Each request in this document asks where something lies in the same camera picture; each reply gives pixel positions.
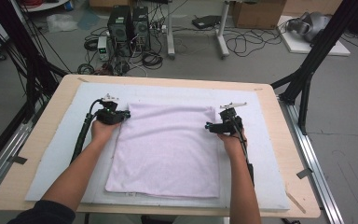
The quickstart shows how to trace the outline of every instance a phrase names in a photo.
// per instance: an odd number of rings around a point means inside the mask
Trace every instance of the human hand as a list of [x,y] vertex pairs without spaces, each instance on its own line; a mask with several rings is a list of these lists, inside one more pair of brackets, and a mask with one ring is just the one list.
[[[233,135],[225,135],[219,133],[217,136],[223,141],[226,152],[230,158],[235,157],[239,153],[243,154],[240,138],[237,133]],[[245,145],[248,147],[247,138],[243,132],[243,129],[242,129],[242,136],[245,141]]]
[[94,120],[91,126],[92,141],[106,143],[112,136],[113,130],[120,126],[120,124],[121,123],[108,125],[98,121],[97,119]]

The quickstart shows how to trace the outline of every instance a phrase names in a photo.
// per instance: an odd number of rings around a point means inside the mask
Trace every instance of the metal extrusion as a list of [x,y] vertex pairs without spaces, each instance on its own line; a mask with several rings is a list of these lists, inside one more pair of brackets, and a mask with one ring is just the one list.
[[304,135],[301,128],[298,126],[298,112],[294,105],[286,105],[287,112],[290,117],[290,121],[296,133],[298,143],[301,146],[301,152],[307,166],[313,171],[311,174],[313,184],[318,190],[320,199],[324,205],[325,213],[332,224],[343,224],[341,214],[339,213],[336,201],[333,198],[333,194],[328,187],[327,181],[324,178],[324,172],[316,158],[310,139],[307,135]]
[[11,165],[10,159],[17,155],[25,140],[28,138],[32,130],[32,125],[21,124],[16,132],[12,135],[7,142],[6,147],[0,154],[0,177],[7,171],[9,165]]

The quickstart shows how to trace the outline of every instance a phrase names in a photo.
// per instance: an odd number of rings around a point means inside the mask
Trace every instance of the box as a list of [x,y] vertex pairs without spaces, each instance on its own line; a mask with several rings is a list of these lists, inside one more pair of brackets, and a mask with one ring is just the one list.
[[238,28],[275,29],[286,0],[259,0],[256,4],[236,3],[232,18]]
[[89,6],[95,9],[111,10],[113,6],[132,7],[132,0],[89,0]]
[[318,11],[323,14],[333,15],[342,0],[287,0],[283,9],[283,15],[300,17],[304,12]]

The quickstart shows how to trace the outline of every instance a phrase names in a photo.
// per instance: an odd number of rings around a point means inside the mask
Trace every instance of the computer tower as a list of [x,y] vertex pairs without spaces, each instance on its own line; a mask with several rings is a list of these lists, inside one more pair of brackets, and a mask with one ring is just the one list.
[[135,37],[130,7],[113,6],[107,28],[112,39],[115,54],[121,57],[130,57],[132,49],[131,41]]
[[147,7],[135,7],[132,12],[132,22],[136,36],[136,49],[150,50],[150,31]]

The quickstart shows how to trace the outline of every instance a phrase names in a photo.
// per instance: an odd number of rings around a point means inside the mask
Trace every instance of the towel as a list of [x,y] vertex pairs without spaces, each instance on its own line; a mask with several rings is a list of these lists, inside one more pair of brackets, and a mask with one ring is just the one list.
[[214,108],[129,104],[105,189],[163,197],[219,197]]

